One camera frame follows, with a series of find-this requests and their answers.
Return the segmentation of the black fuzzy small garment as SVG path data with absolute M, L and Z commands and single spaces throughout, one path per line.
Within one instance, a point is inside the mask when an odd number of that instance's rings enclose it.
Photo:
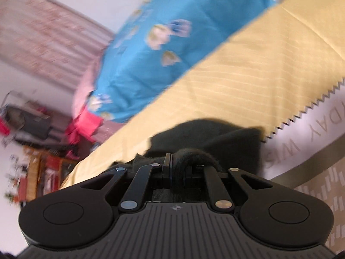
M 150 138 L 150 147 L 142 155 L 108 167 L 125 167 L 136 172 L 141 166 L 161 163 L 166 154 L 202 154 L 214 158 L 218 172 L 231 167 L 257 175 L 261 171 L 261 128 L 243 128 L 224 120 L 197 119 L 176 125 Z

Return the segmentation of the dark clothes rack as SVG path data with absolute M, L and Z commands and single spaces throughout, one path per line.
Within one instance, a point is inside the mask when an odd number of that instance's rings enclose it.
M 68 145 L 65 131 L 71 118 L 38 101 L 9 95 L 1 103 L 1 118 L 15 140 L 39 146 Z

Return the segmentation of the wooden shelf unit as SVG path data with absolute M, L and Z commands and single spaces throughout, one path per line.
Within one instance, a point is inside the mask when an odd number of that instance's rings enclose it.
M 56 192 L 77 162 L 50 152 L 25 147 L 23 157 L 11 155 L 13 173 L 7 175 L 10 203 L 24 205 L 38 197 Z

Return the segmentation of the pink pillow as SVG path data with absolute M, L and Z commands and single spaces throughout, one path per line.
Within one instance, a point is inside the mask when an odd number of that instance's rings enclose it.
M 94 61 L 92 61 L 85 70 L 85 73 L 81 77 L 81 81 L 74 92 L 72 99 L 71 114 L 72 118 L 77 118 L 90 93 L 95 89 L 95 81 L 99 74 L 99 68 L 101 63 L 101 56 L 98 56 Z

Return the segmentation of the yellow bed cover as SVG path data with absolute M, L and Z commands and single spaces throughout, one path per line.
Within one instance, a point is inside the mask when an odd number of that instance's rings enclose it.
M 193 119 L 286 126 L 344 78 L 344 0 L 283 0 L 199 62 L 77 164 L 63 188 L 145 152 Z

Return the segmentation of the blue cartoon print quilt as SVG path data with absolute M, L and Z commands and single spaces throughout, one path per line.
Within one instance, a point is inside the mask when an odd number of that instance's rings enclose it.
M 125 123 L 281 0 L 144 0 L 106 49 L 89 112 Z

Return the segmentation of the pink striped curtain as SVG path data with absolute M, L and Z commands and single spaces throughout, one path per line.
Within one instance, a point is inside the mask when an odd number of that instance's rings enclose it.
M 54 0 L 1 0 L 1 60 L 74 92 L 113 33 Z

